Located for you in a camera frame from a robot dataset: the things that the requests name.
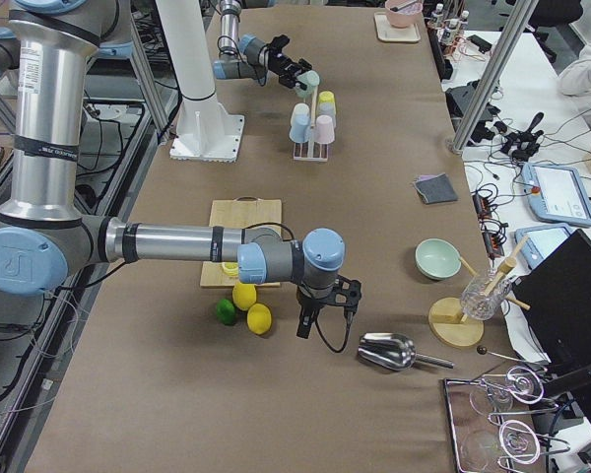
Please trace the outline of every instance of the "glass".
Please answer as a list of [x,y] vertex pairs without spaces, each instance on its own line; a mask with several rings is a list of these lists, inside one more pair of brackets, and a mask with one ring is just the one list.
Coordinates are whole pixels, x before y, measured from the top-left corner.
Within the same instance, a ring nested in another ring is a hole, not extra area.
[[499,281],[494,289],[485,295],[484,290],[493,279],[494,272],[488,271],[471,280],[460,298],[462,312],[465,315],[477,320],[488,320],[496,314],[505,296],[510,292],[510,281]]
[[506,374],[484,374],[469,394],[471,406],[478,414],[489,416],[509,412],[514,399],[535,404],[543,399],[545,390],[535,372],[515,366]]
[[501,470],[518,472],[514,464],[530,465],[541,456],[539,439],[521,421],[504,422],[498,432],[470,432],[460,447],[460,463],[465,470],[483,473]]

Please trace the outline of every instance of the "table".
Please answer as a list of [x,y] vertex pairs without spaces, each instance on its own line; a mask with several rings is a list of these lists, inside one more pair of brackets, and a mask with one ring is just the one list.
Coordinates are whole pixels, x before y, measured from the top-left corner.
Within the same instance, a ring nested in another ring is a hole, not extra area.
[[[500,33],[497,32],[467,32],[467,37],[477,34],[487,41],[495,44]],[[449,81],[442,82],[442,89],[465,85],[470,81],[481,77],[488,58],[479,54],[477,47],[471,43],[467,44],[468,55],[456,55],[454,62],[455,73]],[[511,120],[509,126],[516,129],[525,129],[530,124],[532,117],[542,111],[545,116],[536,129],[542,129],[546,134],[551,135],[554,140],[569,141],[573,146],[562,143],[553,143],[550,140],[542,142],[538,154],[530,160],[531,163],[551,161],[560,165],[570,165],[580,172],[581,176],[591,178],[590,167],[583,160],[588,160],[591,150],[591,132],[586,122],[577,117],[579,114],[575,104],[569,97],[558,91],[558,77],[545,54],[538,46],[538,43],[531,34],[524,34],[510,56],[501,77],[499,79],[501,93],[494,94],[491,103],[501,109],[499,118]],[[471,191],[474,191],[478,184],[492,182],[499,192],[521,194],[522,186],[516,184],[511,187],[512,178],[515,172],[512,169],[490,166],[488,169],[476,161],[486,162],[490,151],[498,150],[499,138],[493,140],[494,148],[488,146],[477,148],[467,147],[463,153],[463,159],[467,163],[467,177]],[[583,180],[589,196],[591,196],[591,180]],[[514,246],[512,237],[514,232],[520,228],[542,225],[532,214],[526,198],[518,197],[507,205],[498,209],[498,215],[503,222],[509,224],[508,242],[504,246],[505,253],[511,251]],[[591,238],[591,228],[585,229],[585,233]],[[519,257],[519,264],[513,270],[514,274],[527,274],[529,268],[523,258]],[[527,360],[539,360],[538,349],[530,340],[527,321],[521,309],[513,306],[506,317],[508,332],[512,346],[523,358]],[[566,429],[558,435],[562,439],[568,439],[572,445],[573,452],[585,446],[591,440],[591,426],[588,421],[574,428]],[[558,455],[557,463],[560,471],[578,471],[582,467],[581,461],[575,453],[569,455]]]
[[[444,237],[476,267],[486,257],[462,162],[445,145],[453,129],[426,32],[421,27],[418,44],[378,42],[373,14],[246,10],[241,34],[266,41],[287,34],[285,53],[311,62],[335,92],[331,159],[292,160],[287,134],[296,97],[276,78],[265,88],[219,83],[228,111],[246,115],[238,161],[172,161],[162,148],[131,219],[202,225],[212,200],[253,195],[281,198],[284,222],[300,237],[336,230],[347,247],[342,274],[363,284],[346,353],[332,354],[314,333],[296,338],[293,286],[259,291],[274,328],[257,337],[244,322],[215,320],[215,303],[229,293],[199,289],[200,263],[129,265],[103,284],[27,471],[452,470],[441,379],[474,377],[495,360],[441,345],[430,333],[430,305],[459,295],[469,277],[428,280],[414,249]],[[209,31],[213,46],[217,26]],[[460,199],[426,206],[411,181],[438,172]],[[339,311],[320,315],[335,344],[343,322]],[[368,331],[405,333],[419,351],[456,368],[391,373],[360,363],[358,337]],[[485,342],[508,352],[501,318],[488,321]]]

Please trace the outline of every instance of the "gray cloth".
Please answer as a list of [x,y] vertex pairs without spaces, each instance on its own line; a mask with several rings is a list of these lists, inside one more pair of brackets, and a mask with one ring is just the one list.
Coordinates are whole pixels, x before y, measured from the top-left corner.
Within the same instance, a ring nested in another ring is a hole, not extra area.
[[414,181],[414,187],[426,204],[457,200],[451,181],[444,172],[438,175],[421,175]]

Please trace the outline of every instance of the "chair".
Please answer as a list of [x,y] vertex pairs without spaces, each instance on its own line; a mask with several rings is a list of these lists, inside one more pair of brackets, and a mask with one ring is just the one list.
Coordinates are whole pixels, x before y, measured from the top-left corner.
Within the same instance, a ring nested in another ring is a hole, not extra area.
[[[578,20],[583,13],[581,0],[539,0],[530,18],[528,31],[530,31],[537,42],[548,56],[551,63],[556,62],[556,53],[546,45],[548,33],[540,33],[538,28],[557,27],[568,25]],[[508,5],[514,5],[516,0],[505,0]]]

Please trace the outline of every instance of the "round wooden base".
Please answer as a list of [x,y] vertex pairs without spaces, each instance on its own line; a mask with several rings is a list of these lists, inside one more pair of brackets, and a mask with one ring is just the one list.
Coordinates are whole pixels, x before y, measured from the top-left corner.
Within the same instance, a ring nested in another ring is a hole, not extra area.
[[441,342],[455,348],[469,348],[482,340],[484,323],[471,317],[460,320],[461,313],[459,299],[440,299],[429,310],[429,326]]

